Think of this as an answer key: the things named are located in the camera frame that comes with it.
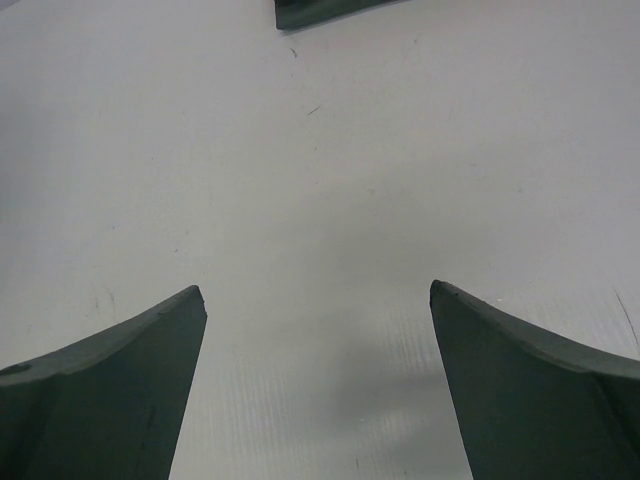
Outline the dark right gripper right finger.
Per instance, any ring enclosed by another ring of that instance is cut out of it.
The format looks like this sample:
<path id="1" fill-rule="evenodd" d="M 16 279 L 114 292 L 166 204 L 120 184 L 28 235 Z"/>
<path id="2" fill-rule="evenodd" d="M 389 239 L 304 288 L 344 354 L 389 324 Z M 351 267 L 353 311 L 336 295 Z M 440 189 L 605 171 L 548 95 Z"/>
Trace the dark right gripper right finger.
<path id="1" fill-rule="evenodd" d="M 638 478 L 638 361 L 446 282 L 432 282 L 430 309 L 474 478 Z"/>

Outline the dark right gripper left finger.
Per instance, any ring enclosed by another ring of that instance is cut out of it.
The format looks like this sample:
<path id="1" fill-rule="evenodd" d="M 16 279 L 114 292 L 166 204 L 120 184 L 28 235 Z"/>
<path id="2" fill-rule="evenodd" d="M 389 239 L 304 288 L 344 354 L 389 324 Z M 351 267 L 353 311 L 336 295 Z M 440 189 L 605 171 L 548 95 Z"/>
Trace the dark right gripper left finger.
<path id="1" fill-rule="evenodd" d="M 2 478 L 168 478 L 206 323 L 192 285 L 2 369 Z"/>

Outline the finger tip of the dark left gripper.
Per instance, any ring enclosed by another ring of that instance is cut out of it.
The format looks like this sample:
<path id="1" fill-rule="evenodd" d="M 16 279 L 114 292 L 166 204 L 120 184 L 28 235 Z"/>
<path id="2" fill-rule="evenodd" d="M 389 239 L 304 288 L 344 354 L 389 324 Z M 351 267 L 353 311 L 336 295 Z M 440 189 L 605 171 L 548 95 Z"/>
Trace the finger tip of the dark left gripper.
<path id="1" fill-rule="evenodd" d="M 392 0 L 275 0 L 275 26 L 293 31 L 389 3 Z"/>

